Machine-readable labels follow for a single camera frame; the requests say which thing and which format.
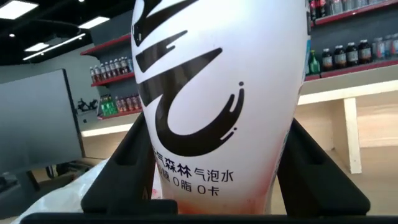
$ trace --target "black logo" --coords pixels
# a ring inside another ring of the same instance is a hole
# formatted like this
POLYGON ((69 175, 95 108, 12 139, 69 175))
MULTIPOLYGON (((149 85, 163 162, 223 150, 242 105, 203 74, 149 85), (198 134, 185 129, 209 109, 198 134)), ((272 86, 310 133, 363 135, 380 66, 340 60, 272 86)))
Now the black logo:
MULTIPOLYGON (((134 29, 134 41, 136 45, 139 46, 153 30, 167 19, 196 1, 187 0, 174 4, 149 17, 147 15, 160 3, 160 0, 145 1, 140 19, 132 27, 134 29)), ((136 60, 141 71, 145 72, 164 55, 172 51, 175 46, 169 48, 166 48, 166 46, 187 32, 187 30, 184 30, 161 40, 136 55, 136 60)), ((162 145, 174 154, 179 156, 201 156, 208 154, 224 144, 234 134, 234 131, 237 130, 237 127, 234 127, 234 125, 241 114, 244 101, 244 89, 242 87, 239 89, 237 103, 233 110, 232 105, 235 94, 231 94, 224 108, 210 124, 193 134, 175 134, 171 131, 167 123, 170 107, 180 90, 210 62, 217 58, 222 51, 221 48, 211 50, 138 84, 142 103, 145 106, 150 104, 154 99, 161 97, 155 113, 156 131, 162 145)), ((239 86, 244 85, 243 82, 237 83, 237 88, 239 88, 238 84, 239 86)))

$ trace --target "shelf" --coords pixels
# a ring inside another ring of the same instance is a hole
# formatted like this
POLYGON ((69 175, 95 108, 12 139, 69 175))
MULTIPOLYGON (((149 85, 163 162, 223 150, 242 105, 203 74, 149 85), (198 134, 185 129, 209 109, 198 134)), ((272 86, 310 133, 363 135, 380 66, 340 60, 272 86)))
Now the shelf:
POLYGON ((134 76, 135 76, 134 72, 127 73, 127 74, 124 74, 124 75, 119 75, 119 76, 116 76, 114 78, 109 78, 109 79, 104 80, 104 81, 93 83, 93 84, 91 84, 91 87, 103 86, 103 85, 106 85, 106 84, 109 84, 109 83, 112 83, 112 82, 118 82, 120 80, 124 80, 124 79, 127 79, 127 78, 132 78, 134 76))
POLYGON ((130 40, 131 40, 131 34, 126 34, 117 39, 113 39, 103 44, 99 44, 93 47, 92 49, 88 49, 80 53, 80 55, 90 55, 96 57, 97 55, 100 55, 103 52, 107 52, 109 49, 130 43, 130 40))
POLYGON ((348 11, 348 12, 343 12, 343 13, 340 13, 340 14, 337 14, 337 15, 326 16, 324 18, 317 19, 315 21, 315 24, 319 26, 321 24, 326 24, 326 23, 329 23, 329 22, 338 21, 340 19, 344 19, 344 18, 347 18, 347 17, 353 17, 353 16, 355 16, 357 14, 362 14, 364 12, 369 12, 369 11, 373 11, 373 10, 376 10, 376 9, 388 7, 388 6, 392 5, 392 4, 398 4, 398 0, 388 0, 388 1, 385 1, 385 2, 372 4, 370 6, 361 7, 359 9, 354 9, 354 10, 351 10, 351 11, 348 11))
POLYGON ((387 67, 391 65, 398 65, 398 59, 392 59, 392 60, 385 60, 381 62, 374 62, 366 65, 358 65, 355 67, 350 67, 350 68, 344 68, 340 70, 335 70, 331 72, 322 72, 321 73, 321 78, 328 78, 328 77, 335 77, 337 75, 345 75, 353 72, 362 72, 365 70, 369 69, 375 69, 375 68, 382 68, 382 67, 387 67))
POLYGON ((321 78, 321 76, 320 76, 320 74, 315 74, 315 75, 307 75, 306 77, 305 77, 305 82, 308 82, 308 81, 312 81, 312 80, 317 80, 317 79, 320 79, 321 78))
POLYGON ((127 112, 122 112, 114 115, 109 115, 109 116, 98 116, 97 118, 102 120, 102 119, 109 119, 109 118, 117 118, 120 116, 125 116, 125 115, 130 115, 130 114, 136 114, 136 113, 141 113, 142 109, 139 110, 134 110, 134 111, 127 111, 127 112))

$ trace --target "black plastic holder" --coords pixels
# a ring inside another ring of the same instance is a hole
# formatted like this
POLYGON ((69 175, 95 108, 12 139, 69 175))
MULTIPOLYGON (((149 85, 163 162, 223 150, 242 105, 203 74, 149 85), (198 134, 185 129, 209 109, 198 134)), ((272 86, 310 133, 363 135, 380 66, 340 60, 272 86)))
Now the black plastic holder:
POLYGON ((84 213, 35 213, 21 223, 398 223, 367 217, 370 202, 293 120, 278 170, 287 215, 178 215, 150 200, 155 159, 141 114, 81 201, 84 213))

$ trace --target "fluorescent light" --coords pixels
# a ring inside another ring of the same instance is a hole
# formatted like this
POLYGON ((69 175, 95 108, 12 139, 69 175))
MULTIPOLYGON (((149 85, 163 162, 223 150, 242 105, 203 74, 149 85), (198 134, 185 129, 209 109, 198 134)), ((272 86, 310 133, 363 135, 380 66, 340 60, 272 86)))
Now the fluorescent light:
POLYGON ((0 19, 17 19, 39 6, 35 3, 12 0, 0 7, 0 19))
POLYGON ((109 20, 109 18, 98 16, 97 18, 92 19, 92 20, 80 25, 79 28, 81 28, 81 29, 90 29, 90 28, 93 28, 94 26, 100 25, 101 23, 106 22, 108 20, 109 20))
POLYGON ((29 47, 28 49, 25 49, 26 52, 36 52, 36 51, 40 51, 43 50, 44 48, 50 46, 49 44, 45 44, 45 43, 38 43, 35 44, 31 47, 29 47))
POLYGON ((72 41, 74 41, 74 40, 76 40, 76 39, 79 39, 80 37, 83 37, 83 36, 85 36, 85 35, 86 35, 86 34, 80 34, 80 35, 78 35, 78 36, 76 36, 76 37, 72 37, 71 39, 62 42, 61 44, 54 45, 54 46, 49 47, 49 48, 47 48, 47 49, 45 49, 45 50, 42 50, 41 52, 37 52, 37 53, 35 53, 35 54, 32 54, 32 55, 30 55, 30 56, 24 58, 24 60, 28 60, 28 59, 31 59, 32 57, 36 57, 36 56, 38 56, 38 55, 44 54, 44 53, 46 53, 46 52, 48 52, 48 51, 50 51, 50 50, 52 50, 52 49, 56 49, 57 47, 61 47, 62 45, 65 45, 65 44, 67 44, 67 43, 70 43, 70 42, 72 42, 72 41))

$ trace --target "ceiling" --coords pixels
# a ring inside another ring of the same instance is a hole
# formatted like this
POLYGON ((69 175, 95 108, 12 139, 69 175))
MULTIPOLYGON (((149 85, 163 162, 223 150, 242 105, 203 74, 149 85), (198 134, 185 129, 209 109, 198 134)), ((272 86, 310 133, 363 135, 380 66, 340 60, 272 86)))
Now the ceiling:
MULTIPOLYGON (((0 19, 0 66, 40 63, 92 43, 89 30, 78 26, 97 16, 115 17, 134 7, 134 0, 25 0, 39 7, 15 19, 0 19), (23 61, 35 52, 24 49, 60 37, 64 40, 86 33, 81 40, 23 61)), ((8 0, 0 0, 0 6, 8 0)))

